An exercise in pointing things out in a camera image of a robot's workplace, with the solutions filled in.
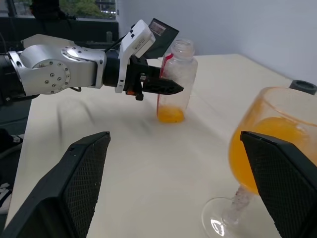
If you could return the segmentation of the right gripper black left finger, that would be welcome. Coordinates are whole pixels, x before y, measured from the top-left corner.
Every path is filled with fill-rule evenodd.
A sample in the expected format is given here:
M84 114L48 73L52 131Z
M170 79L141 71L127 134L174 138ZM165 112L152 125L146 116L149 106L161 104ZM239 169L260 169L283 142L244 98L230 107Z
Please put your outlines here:
M104 131L71 144L38 181L0 238L86 238L110 140Z

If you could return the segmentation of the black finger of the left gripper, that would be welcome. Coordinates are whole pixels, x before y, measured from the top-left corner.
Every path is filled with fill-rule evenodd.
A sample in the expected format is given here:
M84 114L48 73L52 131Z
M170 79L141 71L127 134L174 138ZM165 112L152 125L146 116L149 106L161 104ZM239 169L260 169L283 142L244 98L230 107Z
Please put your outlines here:
M160 78L160 71L161 71L160 67L149 66L148 77L159 79Z
M143 76L143 92L174 95L183 90L181 85L171 79L160 78L159 74Z

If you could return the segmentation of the white shoe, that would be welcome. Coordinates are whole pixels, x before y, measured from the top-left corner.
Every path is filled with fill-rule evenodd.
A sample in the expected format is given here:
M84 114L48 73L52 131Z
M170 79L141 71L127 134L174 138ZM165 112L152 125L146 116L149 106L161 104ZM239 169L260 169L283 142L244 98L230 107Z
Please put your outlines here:
M8 214L10 202L12 199L12 189L9 183L0 185L0 215Z

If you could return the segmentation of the dark laptop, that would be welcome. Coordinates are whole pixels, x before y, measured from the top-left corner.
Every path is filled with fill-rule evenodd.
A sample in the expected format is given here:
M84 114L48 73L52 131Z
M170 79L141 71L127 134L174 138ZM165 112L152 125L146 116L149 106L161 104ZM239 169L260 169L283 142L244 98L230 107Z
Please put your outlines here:
M179 30L163 23L162 21L153 18L149 24L149 29L155 36L156 41L146 51L144 57L146 59L157 59L164 56L174 39L179 33Z

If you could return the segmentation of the clear wine glass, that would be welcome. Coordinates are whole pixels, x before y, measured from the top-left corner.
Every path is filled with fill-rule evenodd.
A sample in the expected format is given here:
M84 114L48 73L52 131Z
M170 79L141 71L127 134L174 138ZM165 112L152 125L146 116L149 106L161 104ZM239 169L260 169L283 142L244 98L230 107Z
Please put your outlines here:
M243 238L239 219L258 195L254 176L240 134L252 131L296 145L317 165L317 92L310 95L284 87L267 87L257 95L238 124L229 144L229 165L240 186L232 199L209 200L202 211L208 238Z

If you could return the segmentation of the clear bottle with orange juice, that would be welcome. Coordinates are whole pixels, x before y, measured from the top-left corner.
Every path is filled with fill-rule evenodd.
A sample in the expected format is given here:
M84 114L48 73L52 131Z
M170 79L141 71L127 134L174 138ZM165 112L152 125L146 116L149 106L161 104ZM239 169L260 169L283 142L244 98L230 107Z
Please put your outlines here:
M185 119L198 69L194 53L192 41L178 39L172 44L171 53L163 57L160 77L173 80L183 87L183 91L173 95L158 95L157 118L160 122L178 123Z

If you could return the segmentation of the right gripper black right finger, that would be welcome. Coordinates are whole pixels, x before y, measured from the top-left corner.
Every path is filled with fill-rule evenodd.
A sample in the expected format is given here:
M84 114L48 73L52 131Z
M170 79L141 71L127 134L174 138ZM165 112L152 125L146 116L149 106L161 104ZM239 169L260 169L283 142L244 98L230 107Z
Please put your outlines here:
M281 238L317 238L317 166L291 142L250 131L240 140Z

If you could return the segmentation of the window with green trees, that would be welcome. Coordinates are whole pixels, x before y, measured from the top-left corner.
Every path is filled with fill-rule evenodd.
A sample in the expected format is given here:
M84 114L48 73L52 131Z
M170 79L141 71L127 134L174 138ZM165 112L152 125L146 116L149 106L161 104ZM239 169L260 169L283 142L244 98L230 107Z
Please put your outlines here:
M37 20L116 19L116 0L0 0L0 16Z

